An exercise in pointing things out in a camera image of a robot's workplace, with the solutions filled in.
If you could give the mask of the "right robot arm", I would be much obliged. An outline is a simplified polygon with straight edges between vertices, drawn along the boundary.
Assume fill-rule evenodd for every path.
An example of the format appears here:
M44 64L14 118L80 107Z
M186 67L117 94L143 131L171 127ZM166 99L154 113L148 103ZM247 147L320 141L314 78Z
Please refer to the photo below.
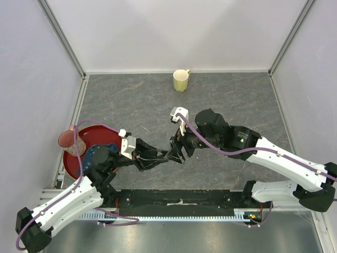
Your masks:
M241 194L246 207L265 202L292 202L317 212L326 212L335 201L336 164L314 163L290 153L259 133L243 127L230 126L211 109L195 117L197 127L189 121L189 112L174 107L171 121L179 123L177 143L191 157L195 149L211 148L232 159L248 161L271 169L286 181L248 181Z

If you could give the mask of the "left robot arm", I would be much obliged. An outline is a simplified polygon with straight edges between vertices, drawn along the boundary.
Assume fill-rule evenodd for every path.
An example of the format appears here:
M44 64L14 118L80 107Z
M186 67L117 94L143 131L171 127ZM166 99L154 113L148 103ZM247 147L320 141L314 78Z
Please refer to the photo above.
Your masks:
M111 186L114 168L136 166L145 171L168 161L168 151L132 136L122 140L120 150L114 144L93 145L80 160L80 176L71 186L43 205L17 213L16 248L40 252L80 215L101 206L111 207L117 195Z

